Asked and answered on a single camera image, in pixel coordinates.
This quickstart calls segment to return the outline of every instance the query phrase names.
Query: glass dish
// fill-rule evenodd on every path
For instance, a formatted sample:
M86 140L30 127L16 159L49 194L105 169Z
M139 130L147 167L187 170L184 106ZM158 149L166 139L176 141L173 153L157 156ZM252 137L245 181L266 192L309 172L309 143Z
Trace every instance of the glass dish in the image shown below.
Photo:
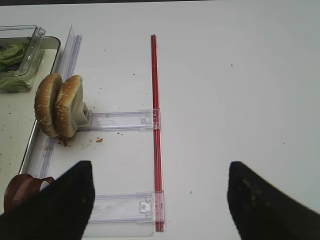
M0 27L0 93L31 89L46 31L35 25Z

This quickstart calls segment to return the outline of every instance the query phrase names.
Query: sesame seed bun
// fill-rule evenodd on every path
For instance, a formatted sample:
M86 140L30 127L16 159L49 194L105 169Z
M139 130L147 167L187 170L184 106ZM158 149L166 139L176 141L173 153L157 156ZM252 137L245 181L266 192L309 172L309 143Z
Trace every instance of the sesame seed bun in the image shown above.
M75 75L65 81L56 98L54 109L54 121L57 131L67 137L72 138L78 124L73 113L83 101L82 77Z
M35 118L41 130L49 137L56 137L59 134L54 124L54 109L61 85L61 76L52 73L42 80L34 98Z

